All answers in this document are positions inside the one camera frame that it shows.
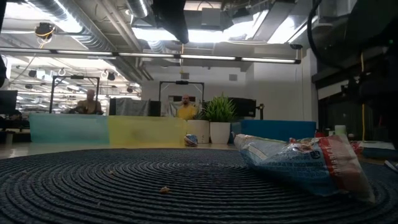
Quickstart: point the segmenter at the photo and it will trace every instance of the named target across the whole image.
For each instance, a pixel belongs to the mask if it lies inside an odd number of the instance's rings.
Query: yellow panel
[[[109,116],[112,147],[184,147],[187,122],[180,118]]]

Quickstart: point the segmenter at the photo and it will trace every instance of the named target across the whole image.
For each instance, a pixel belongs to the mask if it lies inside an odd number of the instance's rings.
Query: computer monitor
[[[17,106],[17,90],[0,90],[0,114],[9,114]]]

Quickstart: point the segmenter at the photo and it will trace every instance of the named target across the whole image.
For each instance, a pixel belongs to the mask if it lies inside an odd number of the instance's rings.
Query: round woven rug
[[[397,223],[398,175],[363,169],[375,205],[275,183],[249,170],[238,151],[96,149],[4,159],[0,223]]]

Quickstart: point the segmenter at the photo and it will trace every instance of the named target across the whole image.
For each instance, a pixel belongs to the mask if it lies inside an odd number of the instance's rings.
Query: small crumb
[[[160,189],[159,193],[161,194],[167,194],[170,191],[170,189],[167,186],[164,186]]]

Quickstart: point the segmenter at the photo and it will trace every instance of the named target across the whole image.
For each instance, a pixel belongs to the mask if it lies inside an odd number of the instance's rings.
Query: white planter
[[[211,143],[227,144],[231,132],[231,123],[210,122]]]
[[[188,134],[194,134],[198,143],[209,143],[210,123],[202,120],[188,120]]]

